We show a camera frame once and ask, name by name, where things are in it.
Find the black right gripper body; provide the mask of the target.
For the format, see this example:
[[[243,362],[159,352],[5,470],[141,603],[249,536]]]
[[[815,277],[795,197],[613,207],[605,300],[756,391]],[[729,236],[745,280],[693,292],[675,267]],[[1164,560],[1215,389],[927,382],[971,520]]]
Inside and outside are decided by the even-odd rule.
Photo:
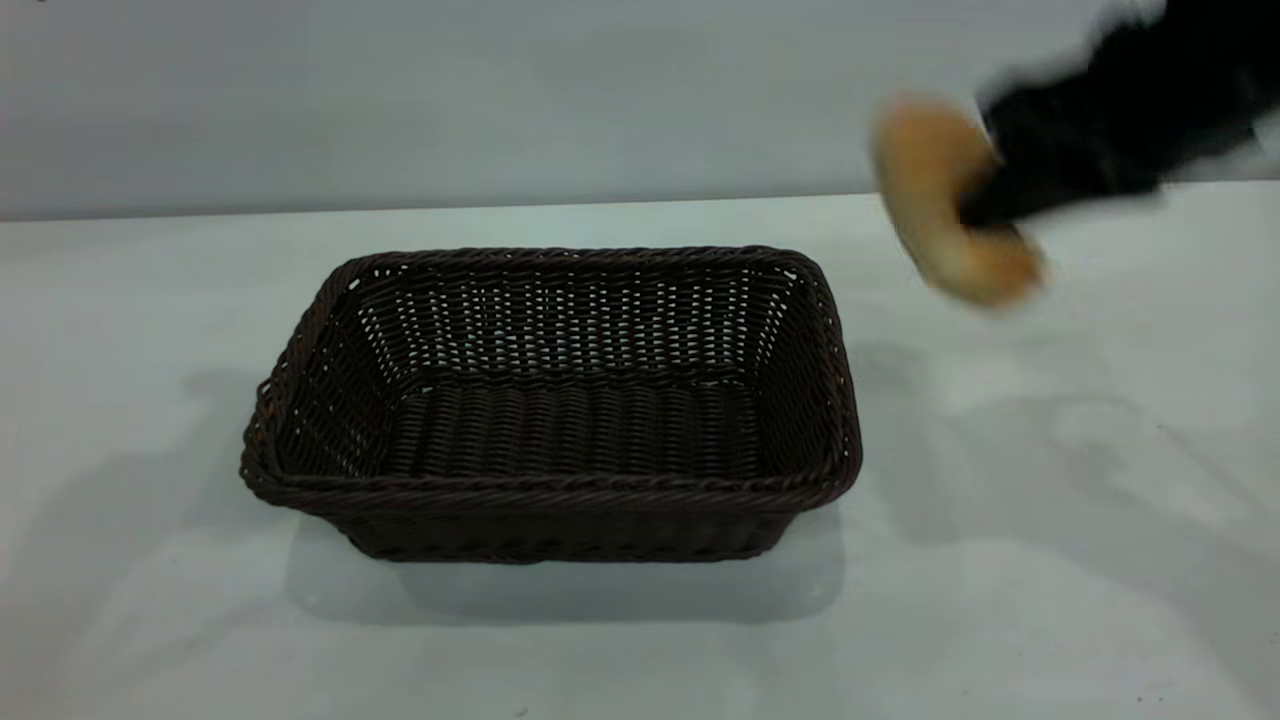
[[[1016,70],[980,100],[997,160],[983,199],[1091,199],[1152,190],[1176,170],[1167,104],[1176,36],[1112,26],[1074,61]]]

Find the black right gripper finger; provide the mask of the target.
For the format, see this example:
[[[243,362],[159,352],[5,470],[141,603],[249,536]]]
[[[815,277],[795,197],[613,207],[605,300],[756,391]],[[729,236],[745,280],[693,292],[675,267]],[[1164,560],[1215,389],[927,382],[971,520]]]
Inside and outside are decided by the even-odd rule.
[[[1012,225],[1043,211],[1046,174],[1025,163],[997,158],[957,201],[965,227]]]

